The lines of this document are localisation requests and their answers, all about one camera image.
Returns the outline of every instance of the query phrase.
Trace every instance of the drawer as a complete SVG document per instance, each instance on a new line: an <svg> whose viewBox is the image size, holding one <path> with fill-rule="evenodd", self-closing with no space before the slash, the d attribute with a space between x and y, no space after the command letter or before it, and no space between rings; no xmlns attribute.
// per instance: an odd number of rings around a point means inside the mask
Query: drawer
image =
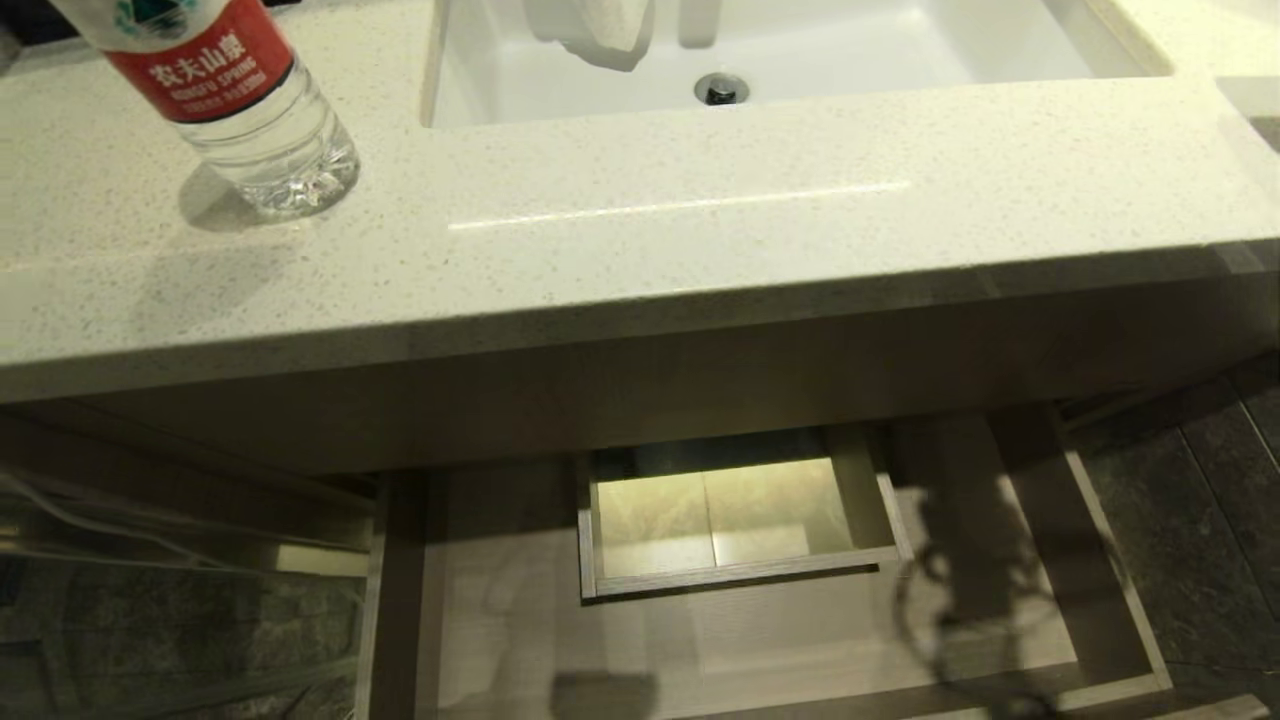
<svg viewBox="0 0 1280 720"><path fill-rule="evenodd" d="M911 556L874 433L846 424L584 454L584 601L796 575Z"/></svg>
<svg viewBox="0 0 1280 720"><path fill-rule="evenodd" d="M1164 662L1051 410L804 437L749 464L690 465L668 445L630 448L621 462L608 451L388 478L365 605L362 716L1164 708ZM822 546L805 536L824 551L800 552L799 536L782 530L773 537L792 548L786 557L721 568L713 548L710 566L604 571L603 483L685 486L703 473L710 498L707 473L746 465L787 468L764 473L782 486L808 482L801 473L829 478L823 497L847 537ZM614 495L605 500L639 502Z"/></svg>

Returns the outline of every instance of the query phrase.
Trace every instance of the drain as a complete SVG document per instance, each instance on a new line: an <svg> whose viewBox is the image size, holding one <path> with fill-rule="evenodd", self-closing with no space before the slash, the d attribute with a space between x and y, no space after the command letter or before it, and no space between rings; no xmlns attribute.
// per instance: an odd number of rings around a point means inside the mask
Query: drain
<svg viewBox="0 0 1280 720"><path fill-rule="evenodd" d="M751 88L737 76L712 73L694 85L694 95L705 105L739 105L746 102Z"/></svg>

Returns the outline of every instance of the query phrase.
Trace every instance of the cable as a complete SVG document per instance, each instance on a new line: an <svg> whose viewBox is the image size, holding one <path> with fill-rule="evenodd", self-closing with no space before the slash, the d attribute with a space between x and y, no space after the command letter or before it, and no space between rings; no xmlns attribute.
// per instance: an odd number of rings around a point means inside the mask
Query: cable
<svg viewBox="0 0 1280 720"><path fill-rule="evenodd" d="M124 538L133 538L155 543L170 552L175 552L178 555L182 555L183 557L195 561L197 566L206 565L216 570L234 570L237 573L250 573L253 575L262 575L262 577L271 575L271 573L264 573L261 570L255 570L252 568L241 568L237 565L223 562L221 560L210 557L207 555L191 550L189 547L175 543L164 536L157 536L155 533L148 533L146 530L136 530L133 528L125 528L124 525L115 525L111 523L104 523L101 520L93 520L90 518L76 515L74 512L70 512L60 507L58 503L50 500L49 496L32 487L28 482L20 479L18 477L19 474L20 474L19 471L13 470L12 468L0 471L0 486L9 487L18 495L22 495L23 497L33 502L37 507L40 507L45 512L49 512L50 515L58 518L59 520L67 523L68 525L79 528L82 530L90 530L93 533L119 536ZM351 588L342 588L342 593L347 597L347 600L355 602L356 606L362 606L365 603L365 598L360 597L360 594L352 591Z"/></svg>
<svg viewBox="0 0 1280 720"><path fill-rule="evenodd" d="M283 712L280 712L280 717L283 720L288 720L288 717L293 715L293 711L297 710L300 705L302 705L302 701L307 698L307 694L312 689L315 689L315 687L316 687L315 683L311 683L310 685L302 688L302 692L298 693L298 697L293 698L293 702L291 702L289 706L285 707Z"/></svg>

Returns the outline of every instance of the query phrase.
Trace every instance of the speckled countertop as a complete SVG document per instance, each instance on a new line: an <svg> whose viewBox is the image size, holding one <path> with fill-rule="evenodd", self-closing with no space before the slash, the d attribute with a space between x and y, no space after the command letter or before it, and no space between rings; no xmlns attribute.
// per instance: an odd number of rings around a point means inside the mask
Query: speckled countertop
<svg viewBox="0 0 1280 720"><path fill-rule="evenodd" d="M1171 10L1270 3L1119 1L1171 77L433 131L434 4L308 0L280 19L365 169L260 227L92 50L28 51L0 401L1274 272L1280 156L1212 76L1275 58Z"/></svg>

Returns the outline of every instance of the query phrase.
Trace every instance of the water bottle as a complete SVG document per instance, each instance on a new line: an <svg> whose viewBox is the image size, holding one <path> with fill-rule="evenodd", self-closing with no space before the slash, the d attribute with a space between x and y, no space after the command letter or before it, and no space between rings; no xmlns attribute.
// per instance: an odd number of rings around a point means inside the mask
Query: water bottle
<svg viewBox="0 0 1280 720"><path fill-rule="evenodd" d="M52 0L259 211L347 193L360 159L260 0Z"/></svg>

